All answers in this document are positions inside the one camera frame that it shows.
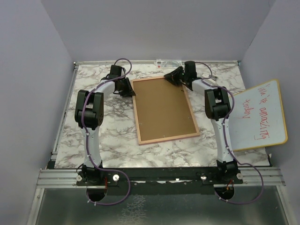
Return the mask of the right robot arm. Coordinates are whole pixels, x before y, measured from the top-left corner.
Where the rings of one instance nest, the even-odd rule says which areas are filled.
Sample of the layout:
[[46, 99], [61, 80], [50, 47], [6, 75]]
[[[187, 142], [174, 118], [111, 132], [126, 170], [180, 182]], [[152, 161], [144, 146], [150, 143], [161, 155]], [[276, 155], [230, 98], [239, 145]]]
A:
[[208, 82], [215, 80], [211, 68], [203, 62], [210, 72], [208, 77], [198, 77], [195, 61], [186, 61], [184, 66], [164, 75], [164, 79], [174, 86], [184, 85], [191, 91], [204, 95], [205, 114], [210, 119], [217, 143], [217, 169], [216, 180], [220, 183], [228, 182], [232, 176], [238, 173], [238, 165], [232, 151], [229, 136], [229, 115], [234, 108], [234, 100], [230, 102], [232, 93], [227, 88], [217, 86]]

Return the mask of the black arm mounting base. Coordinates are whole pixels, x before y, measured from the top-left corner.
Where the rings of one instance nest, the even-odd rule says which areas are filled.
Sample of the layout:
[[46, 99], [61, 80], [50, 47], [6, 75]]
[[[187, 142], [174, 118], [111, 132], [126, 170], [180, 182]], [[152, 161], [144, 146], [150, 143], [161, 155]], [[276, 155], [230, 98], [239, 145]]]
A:
[[76, 185], [109, 195], [214, 194], [214, 187], [242, 184], [239, 169], [222, 174], [218, 167], [105, 168], [84, 166]]

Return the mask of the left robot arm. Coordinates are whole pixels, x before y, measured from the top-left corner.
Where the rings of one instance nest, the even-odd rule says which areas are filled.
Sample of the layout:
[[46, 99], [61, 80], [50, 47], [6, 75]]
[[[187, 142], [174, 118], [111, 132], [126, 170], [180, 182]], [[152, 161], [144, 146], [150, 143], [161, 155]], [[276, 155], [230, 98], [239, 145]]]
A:
[[104, 169], [99, 151], [99, 129], [104, 120], [104, 100], [111, 94], [121, 97], [135, 96], [128, 72], [111, 65], [110, 72], [94, 89], [80, 90], [77, 94], [75, 121], [84, 137], [85, 158], [79, 175], [85, 182], [98, 185], [103, 181]]

